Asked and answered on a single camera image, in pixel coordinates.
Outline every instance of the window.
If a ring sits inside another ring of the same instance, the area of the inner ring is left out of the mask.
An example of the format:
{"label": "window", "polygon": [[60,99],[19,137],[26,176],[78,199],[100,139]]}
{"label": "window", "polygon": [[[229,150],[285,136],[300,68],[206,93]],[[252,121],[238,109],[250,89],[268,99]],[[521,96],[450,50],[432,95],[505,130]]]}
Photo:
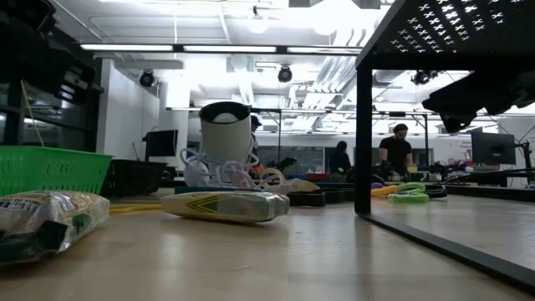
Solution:
{"label": "window", "polygon": [[25,88],[29,107],[20,84],[0,85],[3,145],[41,145],[39,133],[47,147],[95,151],[98,93],[65,101],[29,84]]}
{"label": "window", "polygon": [[[278,163],[277,146],[259,146],[258,157],[264,166]],[[287,176],[303,176],[308,173],[324,173],[324,148],[310,146],[282,146],[281,161],[295,158],[297,163],[284,170]]]}

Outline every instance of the fluorescent light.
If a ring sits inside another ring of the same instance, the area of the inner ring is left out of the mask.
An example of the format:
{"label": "fluorescent light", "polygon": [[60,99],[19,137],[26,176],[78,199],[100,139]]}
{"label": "fluorescent light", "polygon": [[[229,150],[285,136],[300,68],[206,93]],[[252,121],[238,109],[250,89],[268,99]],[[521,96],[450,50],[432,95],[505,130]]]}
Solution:
{"label": "fluorescent light", "polygon": [[327,110],[281,110],[282,113],[311,113],[311,114],[325,114]]}
{"label": "fluorescent light", "polygon": [[281,64],[274,62],[255,62],[254,67],[257,69],[279,69]]}
{"label": "fluorescent light", "polygon": [[195,112],[195,111],[200,111],[201,108],[167,108],[168,110],[176,110],[176,111],[190,111],[190,112]]}
{"label": "fluorescent light", "polygon": [[184,51],[193,53],[275,53],[274,46],[217,46],[185,45]]}
{"label": "fluorescent light", "polygon": [[[102,3],[129,3],[129,4],[223,4],[228,1],[220,1],[220,0],[100,0]],[[256,1],[231,1],[232,4],[251,4],[251,3],[258,3]]]}
{"label": "fluorescent light", "polygon": [[358,55],[361,51],[356,47],[288,47],[289,54]]}
{"label": "fluorescent light", "polygon": [[82,44],[80,47],[90,51],[173,51],[172,45],[155,44]]}
{"label": "fluorescent light", "polygon": [[334,110],[331,113],[333,114],[357,114],[356,110]]}

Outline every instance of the security camera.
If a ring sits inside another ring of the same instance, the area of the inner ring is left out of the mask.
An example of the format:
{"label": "security camera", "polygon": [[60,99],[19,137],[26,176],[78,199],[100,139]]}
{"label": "security camera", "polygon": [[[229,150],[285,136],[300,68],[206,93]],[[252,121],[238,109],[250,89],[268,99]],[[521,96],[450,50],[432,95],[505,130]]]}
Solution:
{"label": "security camera", "polygon": [[140,77],[140,84],[144,87],[152,87],[156,84],[156,78],[153,70],[145,70]]}
{"label": "security camera", "polygon": [[437,76],[438,71],[419,70],[416,72],[415,76],[410,78],[410,81],[413,82],[415,85],[427,84]]}
{"label": "security camera", "polygon": [[282,66],[278,72],[278,81],[281,83],[287,83],[292,80],[292,70],[289,66]]}

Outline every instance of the white column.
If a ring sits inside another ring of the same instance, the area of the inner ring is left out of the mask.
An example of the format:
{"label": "white column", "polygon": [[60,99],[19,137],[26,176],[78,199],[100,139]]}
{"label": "white column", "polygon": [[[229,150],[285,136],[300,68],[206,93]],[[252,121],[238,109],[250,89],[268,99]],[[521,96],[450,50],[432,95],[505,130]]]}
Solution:
{"label": "white column", "polygon": [[179,171],[184,170],[184,164],[178,157],[180,151],[187,147],[188,115],[187,111],[167,110],[168,107],[187,108],[190,104],[190,88],[184,80],[181,71],[160,85],[160,116],[158,130],[178,130],[176,142],[176,157],[166,157],[164,160],[169,166],[177,166]]}

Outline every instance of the black basket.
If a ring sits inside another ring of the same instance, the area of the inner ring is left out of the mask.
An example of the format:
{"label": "black basket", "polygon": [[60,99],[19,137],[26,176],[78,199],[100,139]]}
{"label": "black basket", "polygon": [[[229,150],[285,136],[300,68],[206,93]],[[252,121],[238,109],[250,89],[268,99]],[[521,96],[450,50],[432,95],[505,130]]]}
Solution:
{"label": "black basket", "polygon": [[160,188],[167,163],[112,160],[102,185],[102,196],[149,195]]}

